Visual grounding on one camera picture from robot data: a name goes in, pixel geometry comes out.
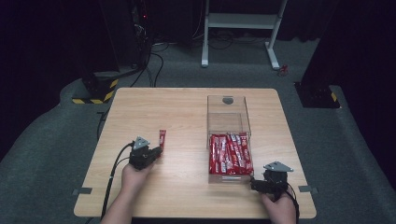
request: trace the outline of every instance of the wooden table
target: wooden table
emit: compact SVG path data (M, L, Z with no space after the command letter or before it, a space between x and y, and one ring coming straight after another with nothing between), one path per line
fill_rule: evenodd
M288 180L297 194L300 218L313 218L316 209L306 186L304 171L275 90L208 88L121 88L106 119L75 214L99 217L108 177L120 150L136 137L159 145L159 130L167 131L163 157L151 171L136 200L135 217L268 218L258 192L249 185L208 184L206 149L207 95L246 96L250 121L250 146L255 178L263 179L263 166L281 161L294 169ZM129 156L125 150L121 158ZM108 205L120 191L117 169Z

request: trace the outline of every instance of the candy bar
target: candy bar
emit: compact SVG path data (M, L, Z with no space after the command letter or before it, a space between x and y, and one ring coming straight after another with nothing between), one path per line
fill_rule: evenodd
M238 157L239 161L239 174L245 174L247 170L247 165L242 151L241 138L238 134L231 134L231 138L233 139L233 146L235 148L236 156Z
M216 135L212 135L210 137L210 160L209 160L209 173L210 174L218 174L219 166L217 163L217 154L219 148L219 137Z
M227 150L227 139L225 135L219 136L219 173L226 174L227 173L227 164L226 164L226 150Z
M253 171L253 164L250 158L250 153L248 151L248 137L246 133L240 133L239 137L241 139L242 154L244 155L246 162L246 172L250 174Z
M166 135L166 130L160 130L160 147L162 150L164 150L165 148L165 135Z
M227 146L228 146L228 153L230 157L230 161L233 164L233 169L235 174L239 174L239 161L236 156L235 147L233 145L233 139L231 138L230 134L227 134Z

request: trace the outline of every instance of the metal shelf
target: metal shelf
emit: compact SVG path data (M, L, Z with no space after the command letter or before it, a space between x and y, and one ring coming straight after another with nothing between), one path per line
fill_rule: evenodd
M276 40L277 31L282 21L283 12L285 10L288 0L281 0L282 4L277 15L260 15L260 14L230 14L230 13L210 13L209 0L206 0L205 9L205 33L204 45L202 49L202 67L209 66L209 47L208 47L208 33L209 27L217 28L244 28L244 29L264 29L273 30L269 42L265 42L265 49L271 61L273 69L280 68L277 58L274 53L274 43Z

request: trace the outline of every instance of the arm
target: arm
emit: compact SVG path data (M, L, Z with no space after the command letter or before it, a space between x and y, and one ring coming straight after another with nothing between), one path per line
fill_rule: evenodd
M274 224L295 224L296 208L288 194L282 193L280 198L273 202L267 194L261 194L262 203Z
M102 219L103 224L111 223L131 223L132 220L132 205L139 193L139 190L146 182L149 171L153 167L149 167L136 171L131 165L127 164L122 170L121 190L113 204L107 209L105 216Z

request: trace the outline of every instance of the clear plastic box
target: clear plastic box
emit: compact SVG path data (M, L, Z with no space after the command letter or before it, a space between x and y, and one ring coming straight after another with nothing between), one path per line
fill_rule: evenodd
M210 140L213 134L246 134L247 151L250 157L251 169L253 167L250 150L250 124L245 96L207 96L207 149L209 151L209 183L247 183L253 176L253 170L245 174L213 174L211 172Z

